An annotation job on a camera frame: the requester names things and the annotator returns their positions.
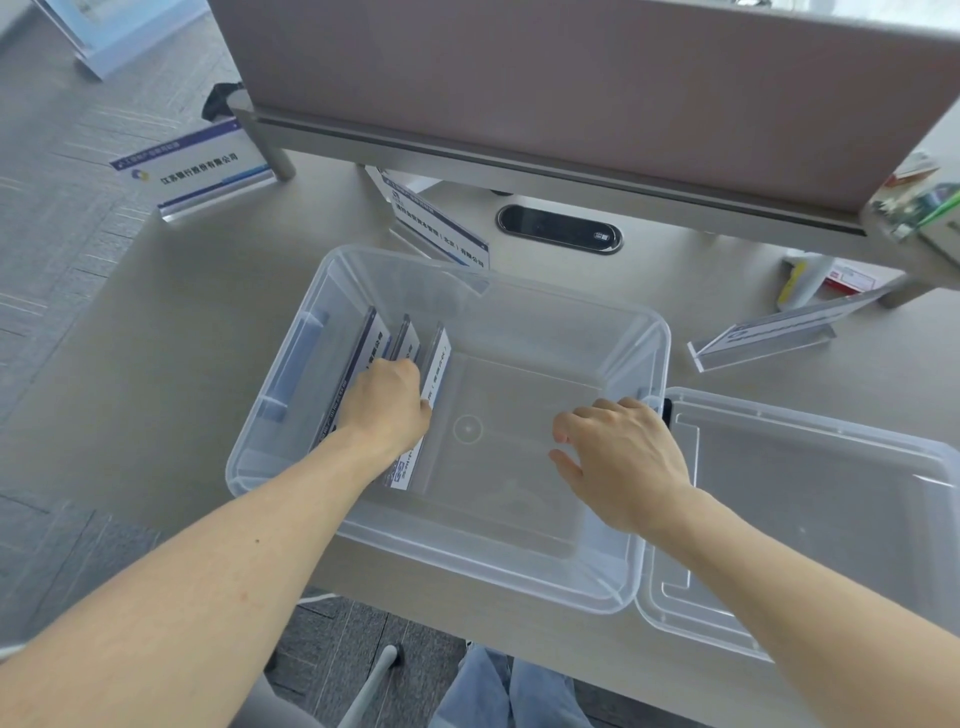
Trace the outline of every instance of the blue jeans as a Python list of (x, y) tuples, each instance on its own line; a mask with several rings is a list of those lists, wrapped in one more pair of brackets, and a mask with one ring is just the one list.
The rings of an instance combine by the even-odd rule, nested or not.
[(573, 680), (476, 645), (428, 728), (590, 728)]

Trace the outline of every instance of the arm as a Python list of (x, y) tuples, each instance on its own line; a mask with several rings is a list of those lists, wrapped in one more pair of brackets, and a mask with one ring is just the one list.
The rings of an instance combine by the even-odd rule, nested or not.
[(339, 428), (81, 601), (0, 667), (5, 726), (225, 726), (364, 487), (426, 431), (420, 374), (375, 361)]
[(657, 413), (598, 400), (554, 421), (550, 458), (613, 528), (693, 571), (831, 728), (960, 726), (960, 639), (765, 536), (692, 488)]

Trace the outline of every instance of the desk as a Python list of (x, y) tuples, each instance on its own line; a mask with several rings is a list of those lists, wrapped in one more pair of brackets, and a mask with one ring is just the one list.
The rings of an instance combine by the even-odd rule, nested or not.
[[(228, 499), (227, 456), (324, 254), (406, 245), (361, 168), (293, 157), (291, 182), (148, 221), (12, 414), (10, 481), (167, 532)], [(505, 201), (486, 190), (425, 194), (490, 242), (496, 270), (659, 311), (671, 385), (960, 446), (960, 294), (870, 306), (827, 346), (698, 375), (685, 342), (771, 312), (782, 250), (598, 213), (625, 239), (602, 257), (502, 235)], [(772, 665), (664, 634), (634, 609), (587, 615), (340, 538), (313, 583), (719, 728), (813, 724)]]

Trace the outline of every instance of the clear plastic storage box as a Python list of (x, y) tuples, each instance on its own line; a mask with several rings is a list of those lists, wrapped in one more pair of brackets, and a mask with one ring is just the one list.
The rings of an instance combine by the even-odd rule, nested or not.
[[(705, 392), (666, 396), (698, 488), (767, 535), (960, 634), (960, 453)], [(636, 603), (660, 629), (769, 659), (716, 596), (652, 546)]]
[(340, 535), (595, 613), (629, 605), (643, 542), (606, 527), (546, 453), (554, 415), (660, 401), (670, 333), (653, 311), (427, 258), (346, 246), (307, 291), (227, 463), (240, 496), (300, 460), (369, 306), (391, 331), (442, 322), (453, 347), (408, 491), (374, 484)]

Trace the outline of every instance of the transparent plastic lid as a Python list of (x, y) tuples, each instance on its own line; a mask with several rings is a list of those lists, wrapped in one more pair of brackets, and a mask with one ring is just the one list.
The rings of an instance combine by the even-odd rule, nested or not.
[[(705, 392), (666, 396), (694, 485), (778, 541), (960, 634), (960, 453)], [(649, 545), (636, 605), (659, 629), (769, 660), (707, 587)]]

